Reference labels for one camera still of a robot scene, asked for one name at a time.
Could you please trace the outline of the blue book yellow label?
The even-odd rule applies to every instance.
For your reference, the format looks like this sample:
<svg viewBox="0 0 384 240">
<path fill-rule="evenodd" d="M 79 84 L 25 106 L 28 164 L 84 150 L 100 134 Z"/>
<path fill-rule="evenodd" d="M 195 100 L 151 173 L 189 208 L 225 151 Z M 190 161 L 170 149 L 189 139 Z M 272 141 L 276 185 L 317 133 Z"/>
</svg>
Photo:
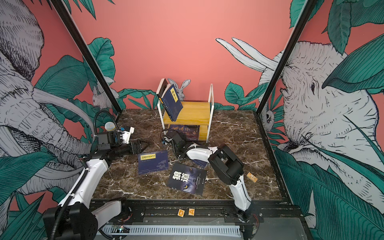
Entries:
<svg viewBox="0 0 384 240">
<path fill-rule="evenodd" d="M 183 105 L 174 85 L 169 84 L 162 95 L 162 101 L 168 110 L 168 116 L 172 122 L 175 122 L 183 109 Z"/>
<path fill-rule="evenodd" d="M 158 151 L 138 155 L 138 174 L 144 175 L 169 169 L 168 152 Z"/>
<path fill-rule="evenodd" d="M 208 165 L 208 162 L 201 161 L 201 160 L 192 160 L 192 162 L 198 165 L 202 169 L 205 169 Z"/>
</svg>

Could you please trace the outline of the dark brown book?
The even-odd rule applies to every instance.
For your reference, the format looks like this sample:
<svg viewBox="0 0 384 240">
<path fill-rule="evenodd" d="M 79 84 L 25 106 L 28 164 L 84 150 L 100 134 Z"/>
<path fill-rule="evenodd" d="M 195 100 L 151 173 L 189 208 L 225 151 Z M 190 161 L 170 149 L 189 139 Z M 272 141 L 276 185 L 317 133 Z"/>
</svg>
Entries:
<svg viewBox="0 0 384 240">
<path fill-rule="evenodd" d="M 163 96 L 164 96 L 164 94 L 165 94 L 165 92 L 167 90 L 168 84 L 169 83 L 168 83 L 166 78 L 161 79 L 156 94 L 157 94 L 157 97 L 159 99 L 159 102 L 163 105 L 163 108 L 165 109 L 166 113 L 168 114 L 168 116 L 170 118 L 171 114 L 169 112 L 169 108 L 167 107 L 167 105 L 163 101 Z"/>
</svg>

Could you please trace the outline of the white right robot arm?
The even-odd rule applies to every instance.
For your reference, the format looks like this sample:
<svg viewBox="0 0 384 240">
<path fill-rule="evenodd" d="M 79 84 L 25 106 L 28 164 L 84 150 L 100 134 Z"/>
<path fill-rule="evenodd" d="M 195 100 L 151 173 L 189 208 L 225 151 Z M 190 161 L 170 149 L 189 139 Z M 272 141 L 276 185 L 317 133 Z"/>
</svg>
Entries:
<svg viewBox="0 0 384 240">
<path fill-rule="evenodd" d="M 211 166 L 217 177 L 229 186 L 237 209 L 246 212 L 251 198 L 244 183 L 244 164 L 225 144 L 218 147 L 201 146 L 187 141 L 185 134 L 172 129 L 161 132 L 162 141 L 171 145 L 174 163 L 166 186 L 190 194 L 202 195 Z"/>
</svg>

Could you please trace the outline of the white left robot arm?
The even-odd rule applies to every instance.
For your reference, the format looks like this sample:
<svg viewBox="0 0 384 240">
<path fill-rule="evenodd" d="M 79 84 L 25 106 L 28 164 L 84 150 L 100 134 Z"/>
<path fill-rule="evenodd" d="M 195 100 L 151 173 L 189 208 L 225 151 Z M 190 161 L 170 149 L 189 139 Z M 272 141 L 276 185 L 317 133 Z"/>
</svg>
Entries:
<svg viewBox="0 0 384 240">
<path fill-rule="evenodd" d="M 113 218 L 126 222 L 133 210 L 125 198 L 107 201 L 96 210 L 90 209 L 93 194 L 113 160 L 142 153 L 149 143 L 131 141 L 113 147 L 98 145 L 81 162 L 84 169 L 69 193 L 55 208 L 43 215 L 45 230 L 50 240 L 93 240 L 103 226 Z"/>
</svg>

